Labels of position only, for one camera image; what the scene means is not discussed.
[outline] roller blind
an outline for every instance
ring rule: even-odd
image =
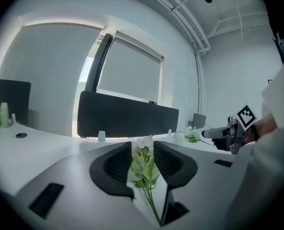
[[[23,27],[10,45],[0,78],[31,83],[29,126],[71,136],[80,73],[101,29],[72,24]]]
[[[150,101],[158,101],[161,62],[119,38],[106,57],[98,88]]]

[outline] white flower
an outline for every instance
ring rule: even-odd
[[[137,144],[140,149],[148,147],[149,149],[153,148],[153,137],[145,137],[143,139],[137,139]]]
[[[191,126],[188,126],[188,127],[185,129],[185,136],[190,135],[192,131],[193,131],[193,128],[192,128]]]
[[[138,144],[138,147],[141,149],[145,147],[143,140],[140,138],[137,139],[137,144]]]

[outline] small white object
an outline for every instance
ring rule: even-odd
[[[0,121],[2,128],[9,127],[9,109],[8,109],[8,103],[6,102],[1,103],[0,106]]]
[[[185,141],[185,133],[183,131],[176,131],[173,136],[173,143],[182,146]]]
[[[106,132],[99,131],[98,132],[98,143],[105,143],[106,142]]]
[[[14,113],[12,113],[12,123],[16,124],[16,116]]]

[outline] human hand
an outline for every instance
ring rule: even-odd
[[[255,122],[254,126],[258,138],[273,132],[277,128],[275,119],[271,113]],[[255,141],[255,134],[252,132],[252,129],[249,129],[244,136],[243,142],[244,144],[248,144],[252,141]]]

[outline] vase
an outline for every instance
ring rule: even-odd
[[[173,144],[182,146],[185,141],[185,133],[183,131],[176,131],[173,136]]]

